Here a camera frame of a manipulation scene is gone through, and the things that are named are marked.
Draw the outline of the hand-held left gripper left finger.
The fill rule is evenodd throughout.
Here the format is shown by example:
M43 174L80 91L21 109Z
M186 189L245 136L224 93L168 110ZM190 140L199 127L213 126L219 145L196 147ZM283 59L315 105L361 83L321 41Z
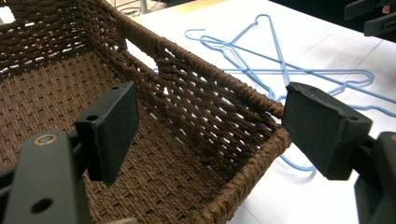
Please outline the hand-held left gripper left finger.
M134 83L105 91L77 118L75 126L90 180L111 186L138 131Z

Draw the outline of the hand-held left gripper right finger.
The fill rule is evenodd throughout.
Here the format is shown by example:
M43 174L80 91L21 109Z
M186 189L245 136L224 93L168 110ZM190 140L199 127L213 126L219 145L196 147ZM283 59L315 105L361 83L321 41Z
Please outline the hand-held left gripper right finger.
M291 82L282 126L290 139L329 180L347 180L353 148L363 143L373 122L316 87Z

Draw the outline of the brown woven basket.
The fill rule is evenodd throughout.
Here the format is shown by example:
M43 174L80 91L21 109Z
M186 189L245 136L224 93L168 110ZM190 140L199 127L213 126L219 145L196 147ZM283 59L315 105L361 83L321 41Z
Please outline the brown woven basket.
M283 107L130 20L107 0L0 0L0 170L71 130L112 86L136 87L139 130L116 183L89 183L92 221L225 224L290 145Z

